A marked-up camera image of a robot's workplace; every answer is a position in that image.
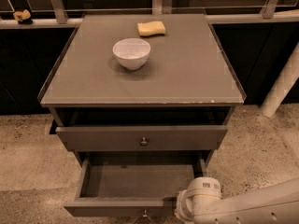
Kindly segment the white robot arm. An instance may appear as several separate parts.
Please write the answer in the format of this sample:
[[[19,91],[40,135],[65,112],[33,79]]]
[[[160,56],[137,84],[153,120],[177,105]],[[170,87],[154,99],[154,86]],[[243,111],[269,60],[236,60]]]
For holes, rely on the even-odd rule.
[[[174,213],[185,224],[299,224],[299,179],[223,199],[217,179],[198,177]]]

